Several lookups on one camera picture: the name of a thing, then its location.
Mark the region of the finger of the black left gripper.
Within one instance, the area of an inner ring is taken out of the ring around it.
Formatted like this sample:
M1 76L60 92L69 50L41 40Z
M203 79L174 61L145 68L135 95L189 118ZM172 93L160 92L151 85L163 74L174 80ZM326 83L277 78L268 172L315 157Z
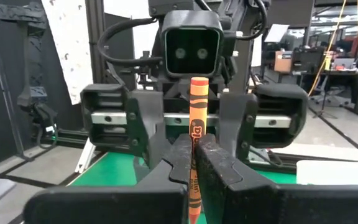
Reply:
M131 150L154 169L171 147L166 137L163 93L132 91L126 102L126 118Z
M258 99L252 93L225 92L221 95L218 142L237 159L248 158L258 108Z

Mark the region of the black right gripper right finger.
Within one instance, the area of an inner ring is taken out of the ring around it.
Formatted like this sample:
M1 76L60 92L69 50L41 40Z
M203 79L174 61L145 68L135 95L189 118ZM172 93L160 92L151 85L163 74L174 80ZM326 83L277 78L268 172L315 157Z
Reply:
M195 158L208 224L358 224L358 185L277 184L212 134L196 143Z

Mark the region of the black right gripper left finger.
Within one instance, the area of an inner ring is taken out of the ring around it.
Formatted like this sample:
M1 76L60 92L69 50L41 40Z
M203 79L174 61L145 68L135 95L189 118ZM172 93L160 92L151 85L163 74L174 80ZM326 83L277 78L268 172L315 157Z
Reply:
M187 224L191 145L180 135L133 186L45 189L25 204L24 224Z

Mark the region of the orange crayon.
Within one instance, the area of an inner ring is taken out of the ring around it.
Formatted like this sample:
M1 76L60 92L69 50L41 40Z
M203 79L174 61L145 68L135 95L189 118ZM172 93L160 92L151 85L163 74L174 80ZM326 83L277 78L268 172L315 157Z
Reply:
M204 77L193 77L190 84L189 135L192 140L192 159L189 191L189 220L196 224L201 213L201 191L198 184L195 160L195 146L206 134L208 115L209 80Z

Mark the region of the green table mat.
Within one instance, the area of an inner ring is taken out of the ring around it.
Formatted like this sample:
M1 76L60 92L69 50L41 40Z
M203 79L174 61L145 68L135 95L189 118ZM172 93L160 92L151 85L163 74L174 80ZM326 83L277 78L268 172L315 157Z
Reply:
M98 159L84 173L69 185L116 186L135 185L137 183L133 168L134 156L109 152ZM279 184L296 184L295 174L256 170L259 174ZM197 224L207 224L202 213Z

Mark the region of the black box with green light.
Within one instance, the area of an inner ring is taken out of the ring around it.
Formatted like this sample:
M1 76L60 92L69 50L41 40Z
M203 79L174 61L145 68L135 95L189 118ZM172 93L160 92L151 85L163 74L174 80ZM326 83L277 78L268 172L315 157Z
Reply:
M33 125L37 128L36 142L39 148L49 151L56 147L58 131L56 124L57 113L45 103L34 103L32 105ZM53 143L49 146L44 146L41 143L41 138L44 134L52 134Z

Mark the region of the white spotted sheet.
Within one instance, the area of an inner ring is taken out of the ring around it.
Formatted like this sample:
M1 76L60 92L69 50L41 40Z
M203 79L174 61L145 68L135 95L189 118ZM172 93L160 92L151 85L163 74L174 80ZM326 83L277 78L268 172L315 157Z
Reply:
M85 0L42 0L71 103L93 83Z

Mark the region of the cardboard box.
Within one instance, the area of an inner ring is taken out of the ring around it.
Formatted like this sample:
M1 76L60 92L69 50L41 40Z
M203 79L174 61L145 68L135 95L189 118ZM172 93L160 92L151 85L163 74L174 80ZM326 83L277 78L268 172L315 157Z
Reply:
M289 73L291 70L292 51L276 51L274 60L274 71Z

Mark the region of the white paper sign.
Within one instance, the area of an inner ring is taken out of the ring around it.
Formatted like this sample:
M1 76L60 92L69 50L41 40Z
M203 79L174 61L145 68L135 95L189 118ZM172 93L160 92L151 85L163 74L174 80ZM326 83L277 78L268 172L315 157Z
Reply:
M287 24L272 24L264 42L280 42L283 36L287 33L288 28L289 25Z

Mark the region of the white plastic bin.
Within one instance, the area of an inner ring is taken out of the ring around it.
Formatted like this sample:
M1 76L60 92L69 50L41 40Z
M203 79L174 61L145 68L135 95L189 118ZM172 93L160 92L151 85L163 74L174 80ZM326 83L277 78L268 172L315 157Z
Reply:
M297 184L358 185L358 162L309 161L296 163Z

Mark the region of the white angled bracket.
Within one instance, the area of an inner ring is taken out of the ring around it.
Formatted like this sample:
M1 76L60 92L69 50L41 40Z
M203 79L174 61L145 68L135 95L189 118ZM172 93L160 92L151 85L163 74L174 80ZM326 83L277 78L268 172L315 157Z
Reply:
M90 166L95 149L96 146L88 138L76 165L75 173L82 174Z

